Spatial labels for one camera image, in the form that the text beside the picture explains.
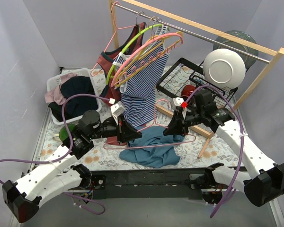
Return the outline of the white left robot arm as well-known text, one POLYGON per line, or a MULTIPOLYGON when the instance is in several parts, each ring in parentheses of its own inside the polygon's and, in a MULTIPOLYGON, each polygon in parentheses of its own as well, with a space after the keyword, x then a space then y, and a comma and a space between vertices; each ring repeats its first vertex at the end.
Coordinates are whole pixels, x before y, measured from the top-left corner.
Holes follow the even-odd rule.
POLYGON ((15 182, 2 185, 6 205, 19 223, 30 220, 48 200, 61 193, 79 187, 94 188, 92 173, 82 164, 75 165, 93 147, 93 140, 116 137, 118 143, 127 143, 130 148, 137 143, 140 149, 145 139, 159 138, 163 144, 154 147, 172 147, 182 142, 181 136, 165 136, 164 127, 132 127, 121 114, 104 122, 95 110, 87 111, 62 145, 39 166, 15 182))

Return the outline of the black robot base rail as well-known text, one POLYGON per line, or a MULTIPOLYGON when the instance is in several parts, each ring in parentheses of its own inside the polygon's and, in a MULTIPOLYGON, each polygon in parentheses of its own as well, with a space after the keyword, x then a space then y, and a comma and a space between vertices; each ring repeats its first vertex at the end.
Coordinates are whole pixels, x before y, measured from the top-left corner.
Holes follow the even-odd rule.
POLYGON ((217 203, 226 185, 208 183, 205 168, 94 171, 86 189, 71 189, 90 200, 188 198, 217 203))

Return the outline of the thin pink wire hanger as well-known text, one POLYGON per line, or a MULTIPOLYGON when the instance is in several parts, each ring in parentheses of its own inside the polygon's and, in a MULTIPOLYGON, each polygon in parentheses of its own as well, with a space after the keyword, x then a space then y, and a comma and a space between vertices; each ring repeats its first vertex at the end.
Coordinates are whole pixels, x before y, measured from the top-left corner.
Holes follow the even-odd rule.
POLYGON ((182 143, 190 143, 195 141, 196 136, 193 136, 194 139, 191 141, 183 142, 182 136, 176 135, 163 135, 163 128, 166 126, 162 126, 157 124, 156 116, 157 116, 157 105, 158 102, 164 101, 169 105, 169 102, 166 99, 160 99, 156 102, 154 106, 154 120, 153 123, 149 126, 145 126, 139 131, 146 131, 142 133, 142 137, 136 140, 132 140, 130 142, 121 143, 119 144, 117 141, 107 139, 107 143, 103 145, 104 149, 146 149, 146 148, 153 148, 153 147, 164 147, 164 146, 174 146, 179 145, 182 143))

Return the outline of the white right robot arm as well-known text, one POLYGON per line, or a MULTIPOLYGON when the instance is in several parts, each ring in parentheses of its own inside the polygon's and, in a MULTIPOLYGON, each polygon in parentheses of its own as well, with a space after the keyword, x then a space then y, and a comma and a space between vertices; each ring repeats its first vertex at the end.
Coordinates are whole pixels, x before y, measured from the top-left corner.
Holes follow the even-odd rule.
POLYGON ((207 167, 197 184, 205 183, 210 188, 224 184, 243 192, 248 200, 260 207, 284 194, 284 164, 277 164, 261 151, 244 132, 239 118, 228 108, 218 108, 207 89, 194 94, 196 110, 186 112, 184 99, 174 98, 174 113, 180 120, 180 132, 190 126, 204 124, 220 137, 238 156, 238 164, 246 169, 234 170, 222 163, 207 167))

